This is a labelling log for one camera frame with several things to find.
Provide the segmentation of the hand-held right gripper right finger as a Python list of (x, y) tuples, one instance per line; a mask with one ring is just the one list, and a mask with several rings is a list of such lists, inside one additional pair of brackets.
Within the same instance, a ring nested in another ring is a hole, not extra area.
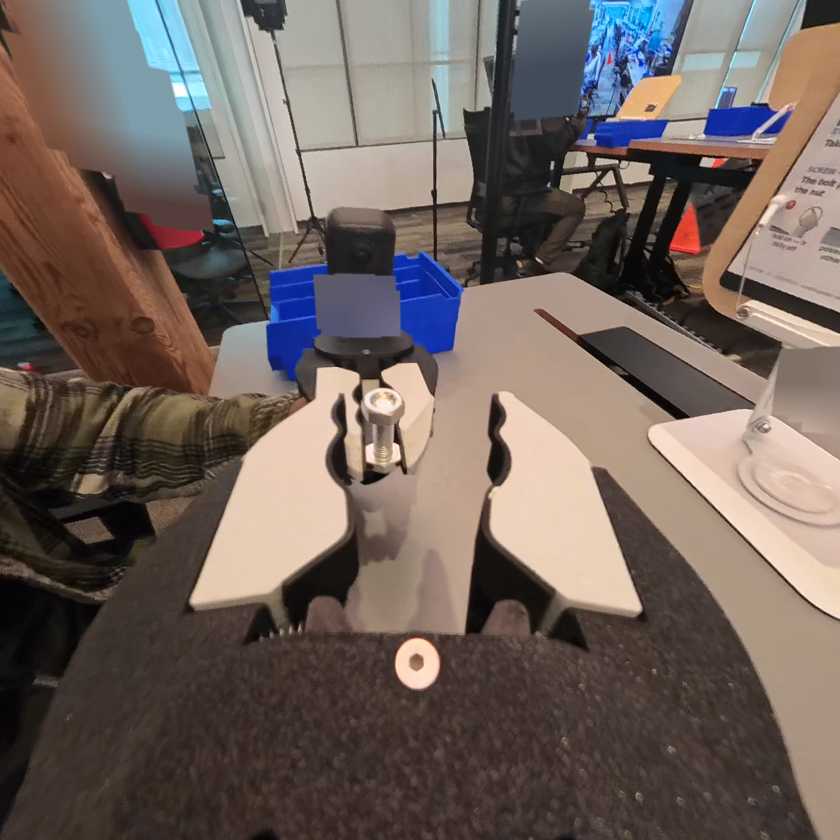
[(533, 634), (560, 634), (578, 612), (639, 618), (643, 604), (588, 458), (510, 392), (491, 397), (488, 435), (467, 632), (480, 633), (500, 602), (519, 603)]

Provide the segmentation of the black light stand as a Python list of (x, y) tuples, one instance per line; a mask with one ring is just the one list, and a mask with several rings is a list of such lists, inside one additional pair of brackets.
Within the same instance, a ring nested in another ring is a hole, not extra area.
[(280, 53), (279, 32), (281, 32), (287, 19), (287, 3), (280, 1), (243, 1), (240, 3), (242, 12), (245, 18), (249, 18), (259, 32), (264, 33), (271, 42), (275, 62), (277, 66), (277, 75), (279, 78), (280, 93), (278, 96), (282, 101), (282, 105), (287, 113), (288, 129), (293, 143), (295, 156), (297, 158), (297, 166), (300, 173), (300, 180), (306, 203), (308, 208), (308, 218), (303, 223), (302, 232), (300, 232), (301, 220), (294, 217), (296, 223), (297, 244), (294, 250), (290, 253), (285, 263), (280, 263), (281, 267), (291, 268), (292, 265), (299, 258), (301, 249), (306, 243), (314, 244), (318, 255), (321, 259), (325, 257), (325, 231), (322, 219), (315, 213), (314, 202), (312, 199), (312, 192), (309, 184), (308, 174), (306, 171), (305, 161), (303, 159), (303, 152), (301, 149), (298, 128), (296, 125), (294, 111), (291, 105), (291, 97), (289, 87), (287, 84), (287, 75), (284, 69), (283, 61)]

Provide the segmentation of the wall screen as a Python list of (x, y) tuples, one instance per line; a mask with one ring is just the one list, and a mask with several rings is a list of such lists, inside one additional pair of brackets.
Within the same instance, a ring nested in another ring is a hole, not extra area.
[(586, 65), (632, 79), (671, 74), (692, 1), (591, 1)]

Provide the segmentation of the black office chair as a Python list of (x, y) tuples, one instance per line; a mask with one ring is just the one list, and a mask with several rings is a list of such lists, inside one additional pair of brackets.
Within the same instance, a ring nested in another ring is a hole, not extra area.
[[(480, 111), (464, 110), (465, 136), (472, 167), (472, 187), (466, 209), (466, 223), (478, 233), (483, 233), (485, 199), (487, 194), (487, 155), (490, 136), (491, 108)], [(508, 280), (517, 273), (517, 261), (512, 252), (512, 243), (523, 230), (523, 196), (505, 198), (507, 205), (501, 211), (499, 238), (505, 241), (501, 255), (496, 256), (495, 281)]]

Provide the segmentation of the wooden instruction board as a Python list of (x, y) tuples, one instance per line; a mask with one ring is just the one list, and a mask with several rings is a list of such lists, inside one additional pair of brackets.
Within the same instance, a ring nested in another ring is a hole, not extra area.
[(789, 347), (838, 346), (838, 97), (839, 25), (793, 35), (770, 87), (789, 118), (702, 279), (720, 314)]

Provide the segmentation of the red office chair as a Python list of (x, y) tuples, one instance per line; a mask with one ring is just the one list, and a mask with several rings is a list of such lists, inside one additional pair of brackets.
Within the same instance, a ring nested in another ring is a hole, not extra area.
[(133, 216), (141, 242), (162, 253), (189, 309), (239, 323), (238, 289), (253, 273), (247, 248), (229, 230), (232, 225), (194, 231), (154, 224), (145, 213)]

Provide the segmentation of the clear acrylic holder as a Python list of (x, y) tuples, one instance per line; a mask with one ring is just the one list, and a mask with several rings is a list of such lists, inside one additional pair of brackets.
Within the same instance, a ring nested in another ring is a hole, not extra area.
[(839, 524), (838, 490), (800, 462), (781, 456), (781, 436), (774, 432), (774, 393), (779, 363), (752, 410), (741, 435), (747, 454), (738, 462), (741, 486), (772, 511), (804, 525)]

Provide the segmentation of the steel hex bolt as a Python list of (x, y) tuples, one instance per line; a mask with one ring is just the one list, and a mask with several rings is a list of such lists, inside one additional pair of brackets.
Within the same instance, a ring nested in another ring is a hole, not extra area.
[(390, 447), (396, 441), (396, 426), (404, 415), (403, 398), (392, 388), (378, 387), (364, 394), (361, 407), (371, 428), (371, 442)]

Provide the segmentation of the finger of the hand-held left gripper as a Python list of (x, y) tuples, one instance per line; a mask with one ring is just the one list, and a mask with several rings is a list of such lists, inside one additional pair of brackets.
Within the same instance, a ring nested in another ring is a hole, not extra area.
[(337, 366), (323, 366), (317, 372), (317, 397), (336, 395), (343, 399), (343, 447), (350, 475), (362, 475), (366, 469), (361, 383), (358, 373)]
[(384, 370), (384, 384), (402, 398), (404, 412), (397, 422), (404, 473), (415, 473), (433, 432), (434, 395), (418, 364), (395, 364)]

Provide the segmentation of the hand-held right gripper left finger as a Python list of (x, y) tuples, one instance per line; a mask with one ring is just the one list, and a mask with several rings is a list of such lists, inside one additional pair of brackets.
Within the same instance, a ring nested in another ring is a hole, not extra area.
[(342, 393), (321, 395), (243, 457), (189, 598), (196, 612), (265, 607), (278, 627), (346, 602), (360, 568), (343, 461)]

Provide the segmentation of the person's left forearm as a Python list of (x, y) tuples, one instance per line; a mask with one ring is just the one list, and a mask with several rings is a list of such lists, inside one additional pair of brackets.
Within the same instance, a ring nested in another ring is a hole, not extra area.
[(2, 369), (2, 477), (52, 501), (189, 496), (305, 404)]

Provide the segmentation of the thin black stand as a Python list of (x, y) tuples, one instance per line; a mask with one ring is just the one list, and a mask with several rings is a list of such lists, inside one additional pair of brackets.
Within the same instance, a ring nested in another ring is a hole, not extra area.
[(438, 141), (446, 139), (445, 122), (443, 118), (443, 110), (439, 98), (439, 91), (436, 79), (431, 78), (432, 92), (433, 92), (433, 152), (432, 152), (432, 188), (430, 195), (432, 198), (432, 219), (433, 219), (433, 252), (436, 255), (438, 249)]

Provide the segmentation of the black backpack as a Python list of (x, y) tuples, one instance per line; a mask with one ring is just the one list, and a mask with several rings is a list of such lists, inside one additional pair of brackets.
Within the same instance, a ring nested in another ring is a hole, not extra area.
[(602, 218), (584, 257), (571, 272), (577, 279), (612, 297), (620, 291), (627, 222), (628, 212), (622, 207)]

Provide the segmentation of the black vertical pole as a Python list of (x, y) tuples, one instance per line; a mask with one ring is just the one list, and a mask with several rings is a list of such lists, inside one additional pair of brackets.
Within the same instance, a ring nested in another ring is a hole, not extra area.
[(479, 284), (493, 283), (501, 229), (505, 167), (510, 121), (513, 47), (518, 2), (499, 1), (493, 89), (487, 139), (486, 195), (482, 222)]

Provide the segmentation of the white stand base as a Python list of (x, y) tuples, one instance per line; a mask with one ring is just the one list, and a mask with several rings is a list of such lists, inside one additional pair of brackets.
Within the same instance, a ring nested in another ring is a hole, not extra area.
[[(753, 410), (660, 423), (648, 430), (654, 449), (802, 599), (839, 618), (839, 524), (816, 528), (761, 505), (741, 486), (737, 467), (747, 454), (741, 435)], [(781, 456), (800, 462), (838, 490), (838, 457), (775, 416)]]

